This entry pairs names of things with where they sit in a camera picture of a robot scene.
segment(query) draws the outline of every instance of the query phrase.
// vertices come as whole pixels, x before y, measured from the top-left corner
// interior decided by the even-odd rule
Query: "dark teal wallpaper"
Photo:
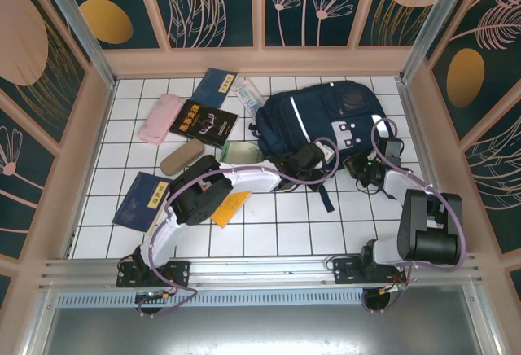
[[[0,254],[20,256],[53,161],[0,110]]]
[[[358,2],[359,0],[265,0],[265,44],[346,46]]]
[[[521,0],[474,0],[432,71],[460,138],[521,78]]]
[[[6,298],[9,283],[11,283],[11,278],[0,275],[0,309],[2,308],[3,300]]]
[[[253,46],[252,0],[157,0],[172,48]]]
[[[503,253],[521,248],[521,102],[466,151]]]
[[[105,50],[158,48],[143,0],[76,0]]]
[[[411,46],[436,0],[373,0],[359,46]]]
[[[85,71],[37,0],[0,1],[0,90],[60,142]]]

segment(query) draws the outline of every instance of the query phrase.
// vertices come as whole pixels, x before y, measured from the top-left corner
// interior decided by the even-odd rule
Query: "pink pencil case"
[[[184,102],[173,94],[163,94],[139,129],[139,139],[154,145],[163,143]]]

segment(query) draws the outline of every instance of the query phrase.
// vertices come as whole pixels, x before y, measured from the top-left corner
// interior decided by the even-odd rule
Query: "blue book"
[[[220,108],[236,77],[236,72],[209,68],[197,86],[192,100],[207,107]]]
[[[159,217],[160,210],[164,208],[163,202],[169,194],[171,181],[166,177],[139,172],[112,223],[143,233],[148,232]]]

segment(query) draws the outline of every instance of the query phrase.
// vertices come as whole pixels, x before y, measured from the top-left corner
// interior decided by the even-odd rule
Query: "tile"
[[[313,221],[340,221],[339,199],[336,192],[329,192],[329,199],[335,211],[328,213],[318,192],[308,192],[309,220]]]
[[[192,97],[194,92],[193,78],[173,78],[169,83],[170,94],[175,94],[179,97]]]
[[[259,90],[261,96],[271,95],[271,85],[269,83],[269,77],[248,77],[253,85]]]
[[[336,187],[338,191],[358,191],[357,181],[351,177],[349,171],[345,168],[338,170],[335,174]]]
[[[150,143],[132,143],[126,166],[130,168],[154,168],[157,148]]]
[[[119,195],[124,169],[96,169],[90,195]]]
[[[210,256],[242,256],[243,226],[226,225],[224,229],[212,225],[210,238]]]
[[[311,240],[308,223],[278,223],[278,254],[279,255],[309,255]]]
[[[229,141],[243,141],[244,140],[244,119],[239,118],[235,122],[234,128],[231,130]]]
[[[132,183],[138,176],[139,172],[154,174],[154,168],[127,168],[123,176],[123,183],[121,184],[121,195],[127,195]]]
[[[104,143],[99,152],[98,168],[124,168],[129,147],[129,143]]]
[[[307,88],[308,86],[321,84],[320,77],[297,77],[296,89]]]
[[[238,117],[244,117],[244,106],[237,97],[226,97],[221,105],[223,111],[234,113]]]
[[[138,119],[146,119],[152,108],[154,108],[155,104],[159,101],[159,99],[141,99],[139,102],[138,109]]]
[[[116,215],[118,196],[89,196],[82,226],[108,226]]]
[[[347,76],[345,79],[346,81],[353,81],[365,85],[369,89],[373,90],[373,83],[371,82],[371,77],[369,76]]]
[[[252,194],[244,204],[244,222],[275,222],[275,194]]]
[[[339,192],[342,221],[373,219],[369,196],[362,192]]]
[[[401,167],[412,170],[416,177],[421,178],[423,181],[425,181],[425,179],[423,178],[422,168],[420,167],[420,164],[418,162],[402,163]]]
[[[138,113],[139,100],[114,100],[112,104],[112,111],[110,115],[111,121],[117,121],[119,119],[135,119]]]
[[[294,77],[271,77],[271,94],[295,89],[296,82]]]
[[[111,238],[112,227],[84,227],[79,229],[74,259],[104,259]]]
[[[377,239],[390,239],[398,235],[400,221],[375,221],[374,224]]]
[[[208,257],[210,225],[191,226],[177,245],[176,258]]]
[[[194,78],[194,92],[195,90],[197,89],[197,86],[199,86],[199,84],[201,83],[201,81],[203,80],[203,78]]]
[[[277,226],[245,225],[244,256],[277,256]]]
[[[108,247],[108,259],[120,259],[130,255],[142,244],[144,233],[123,226],[114,226],[111,243]]]
[[[402,162],[418,162],[418,157],[416,156],[416,150],[414,149],[413,140],[411,138],[403,138],[404,141],[404,151],[401,153],[401,161]]]
[[[345,77],[343,76],[324,76],[320,77],[320,81],[322,81],[322,84],[327,84],[328,82],[338,82],[338,81],[345,81]]]
[[[185,142],[168,142],[161,143],[159,146],[159,151],[157,152],[157,161],[155,166],[158,167],[161,165],[163,160],[170,156],[173,152],[175,152],[179,147],[184,145]]]
[[[340,222],[311,223],[313,255],[345,253],[344,235]]]
[[[132,138],[134,121],[109,121],[103,143],[127,143]]]
[[[277,222],[308,221],[307,204],[304,193],[277,194]]]
[[[398,94],[393,76],[372,76],[371,80],[376,94]]]
[[[360,253],[367,241],[376,239],[373,221],[343,222],[346,253]]]
[[[401,218],[401,204],[398,200],[389,199],[383,192],[370,195],[371,207],[375,220],[389,220]]]
[[[143,88],[143,80],[119,80],[116,99],[139,99]]]
[[[379,94],[376,96],[380,105],[383,108],[383,111],[387,116],[392,115],[404,115],[404,107],[401,105],[401,99],[398,94],[394,95],[385,95]]]
[[[409,125],[407,124],[405,116],[391,116],[389,119],[396,123],[396,127],[398,128],[397,138],[410,138]]]
[[[168,79],[160,79],[160,80],[145,80],[145,85],[143,86],[142,98],[159,98],[163,94],[167,93],[167,89],[169,87]]]
[[[244,207],[240,207],[228,223],[244,223]]]

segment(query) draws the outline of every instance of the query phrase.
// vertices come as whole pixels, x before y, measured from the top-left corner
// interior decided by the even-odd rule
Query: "cable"
[[[431,263],[426,263],[424,261],[410,262],[410,263],[404,264],[403,266],[415,265],[418,267],[430,268],[433,270],[439,270],[439,271],[443,271],[443,272],[457,271],[460,268],[462,268],[463,263],[465,262],[465,255],[466,255],[466,241],[465,241],[465,235],[463,234],[462,224],[460,223],[458,216],[454,212],[453,208],[450,206],[449,202],[441,195],[441,193],[436,188],[434,188],[432,186],[432,184],[426,184],[421,178],[416,177],[412,171],[405,171],[402,168],[395,166],[387,158],[385,158],[385,155],[378,149],[378,145],[376,144],[376,126],[378,125],[378,123],[385,122],[385,121],[390,123],[391,125],[393,125],[396,132],[398,131],[398,127],[396,126],[396,123],[394,121],[392,121],[391,119],[388,119],[387,117],[383,117],[382,119],[380,119],[379,121],[374,123],[373,129],[371,130],[371,144],[373,145],[374,151],[376,151],[376,154],[378,155],[378,157],[380,157],[387,166],[396,170],[398,173],[405,175],[410,180],[412,180],[414,183],[418,184],[422,189],[424,189],[425,192],[431,192],[432,194],[434,194],[434,196],[436,198],[438,198],[438,200],[445,206],[445,208],[447,209],[447,212],[453,219],[454,225],[456,225],[456,229],[458,231],[459,243],[461,246],[459,260],[458,260],[458,263],[454,267],[439,267],[438,265],[433,265]]]
[[[167,308],[164,312],[160,311],[160,312],[156,313],[155,315],[157,315],[159,313],[161,313],[161,315],[166,314],[166,313],[171,313],[174,310],[179,309],[179,307],[181,307],[181,305],[183,305],[186,302],[190,301],[192,298],[194,298],[197,295],[197,290],[195,290],[194,288],[185,287],[185,286],[181,286],[179,284],[170,282],[165,276],[163,276],[161,274],[161,272],[154,265],[154,258],[153,258],[153,255],[152,255],[154,242],[155,242],[155,239],[157,238],[157,235],[160,233],[161,229],[166,226],[166,224],[169,222],[170,218],[172,217],[172,213],[170,213],[169,210],[168,210],[168,208],[170,207],[170,204],[180,194],[182,194],[184,191],[189,189],[195,183],[200,182],[201,180],[204,180],[205,178],[209,178],[211,176],[215,176],[216,174],[235,173],[235,172],[241,172],[241,171],[245,171],[245,170],[261,170],[262,172],[273,173],[273,174],[276,174],[276,175],[280,176],[281,178],[285,178],[285,179],[289,180],[290,182],[295,182],[297,184],[305,184],[305,185],[308,185],[308,186],[309,185],[313,185],[313,184],[321,184],[322,182],[324,182],[328,178],[331,178],[331,177],[333,177],[335,175],[335,172],[338,169],[339,164],[340,164],[340,153],[339,153],[339,149],[336,146],[336,144],[332,140],[330,140],[329,138],[320,137],[320,138],[315,139],[313,141],[313,143],[320,142],[320,141],[328,142],[331,145],[331,147],[335,150],[335,166],[333,167],[333,169],[328,174],[326,174],[322,178],[319,178],[318,180],[308,180],[308,181],[299,180],[297,178],[294,178],[294,177],[291,177],[291,176],[287,176],[286,174],[284,174],[282,172],[279,172],[277,169],[265,168],[263,166],[258,166],[258,165],[257,166],[255,166],[255,165],[245,165],[245,166],[239,166],[238,168],[216,169],[216,170],[212,170],[210,172],[206,172],[206,173],[204,173],[204,174],[194,178],[193,180],[190,180],[186,185],[184,185],[181,188],[179,188],[179,190],[175,191],[172,194],[172,196],[169,197],[169,199],[167,200],[166,205],[164,207],[164,210],[167,213],[167,217],[155,229],[154,234],[152,235],[150,244],[148,246],[148,263],[149,263],[149,266],[150,266],[151,270],[154,272],[155,276],[157,276],[160,280],[162,280],[163,282],[165,282],[169,286],[175,287],[175,288],[177,288],[179,290],[189,291],[192,294],[189,295],[184,300],[182,300],[181,302],[178,302],[174,306],[172,306],[170,308]]]

